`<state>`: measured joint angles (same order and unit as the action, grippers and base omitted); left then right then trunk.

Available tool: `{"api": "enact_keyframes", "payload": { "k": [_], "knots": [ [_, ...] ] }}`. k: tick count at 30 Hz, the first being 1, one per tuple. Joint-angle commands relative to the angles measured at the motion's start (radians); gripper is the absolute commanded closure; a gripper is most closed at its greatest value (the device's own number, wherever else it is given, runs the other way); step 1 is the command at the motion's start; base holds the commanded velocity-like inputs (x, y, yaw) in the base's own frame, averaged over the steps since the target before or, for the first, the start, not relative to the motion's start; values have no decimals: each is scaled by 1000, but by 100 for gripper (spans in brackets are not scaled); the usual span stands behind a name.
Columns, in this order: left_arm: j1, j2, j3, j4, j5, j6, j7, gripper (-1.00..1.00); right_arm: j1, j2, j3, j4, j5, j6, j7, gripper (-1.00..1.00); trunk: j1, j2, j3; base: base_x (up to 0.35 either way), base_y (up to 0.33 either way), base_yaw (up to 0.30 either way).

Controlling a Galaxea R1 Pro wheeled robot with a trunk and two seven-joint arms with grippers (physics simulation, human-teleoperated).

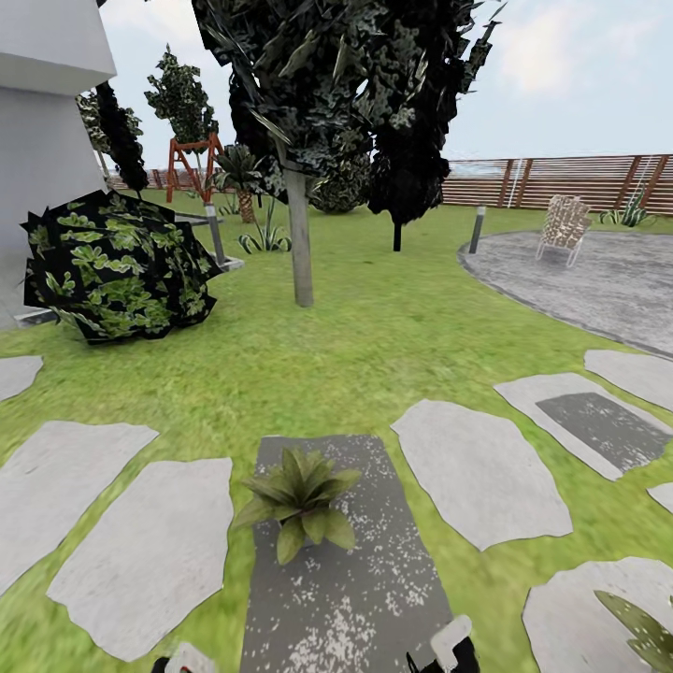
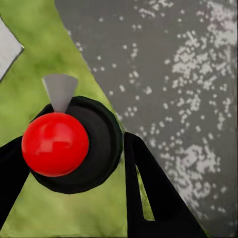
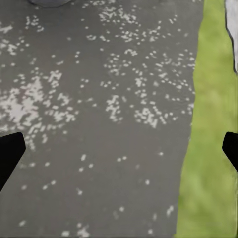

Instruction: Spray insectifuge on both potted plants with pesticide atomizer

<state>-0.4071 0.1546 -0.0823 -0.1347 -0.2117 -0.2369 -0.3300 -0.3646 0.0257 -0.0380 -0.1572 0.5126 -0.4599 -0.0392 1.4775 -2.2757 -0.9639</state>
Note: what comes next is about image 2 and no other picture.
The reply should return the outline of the insectifuge atomizer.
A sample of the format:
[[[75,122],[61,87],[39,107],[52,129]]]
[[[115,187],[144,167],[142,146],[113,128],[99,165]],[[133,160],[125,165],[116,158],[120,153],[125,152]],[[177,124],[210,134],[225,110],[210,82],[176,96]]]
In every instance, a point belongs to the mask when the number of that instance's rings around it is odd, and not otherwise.
[[[21,149],[28,169],[48,189],[76,194],[102,185],[119,166],[123,129],[101,102],[73,97],[78,79],[64,74],[42,79],[51,104],[30,122]]]

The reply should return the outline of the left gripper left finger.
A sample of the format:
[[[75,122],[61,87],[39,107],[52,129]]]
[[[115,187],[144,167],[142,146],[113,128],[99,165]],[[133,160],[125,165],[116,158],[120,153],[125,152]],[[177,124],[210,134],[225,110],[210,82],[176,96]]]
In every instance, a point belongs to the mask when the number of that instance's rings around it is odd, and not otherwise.
[[[0,147],[0,230],[30,173],[21,141],[22,136]]]

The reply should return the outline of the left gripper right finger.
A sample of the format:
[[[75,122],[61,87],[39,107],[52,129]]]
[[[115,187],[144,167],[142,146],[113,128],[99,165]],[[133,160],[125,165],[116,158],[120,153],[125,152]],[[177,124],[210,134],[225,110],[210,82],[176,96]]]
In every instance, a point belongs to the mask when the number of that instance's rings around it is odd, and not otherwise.
[[[208,238],[143,140],[123,136],[128,238]],[[144,218],[136,166],[155,221]]]

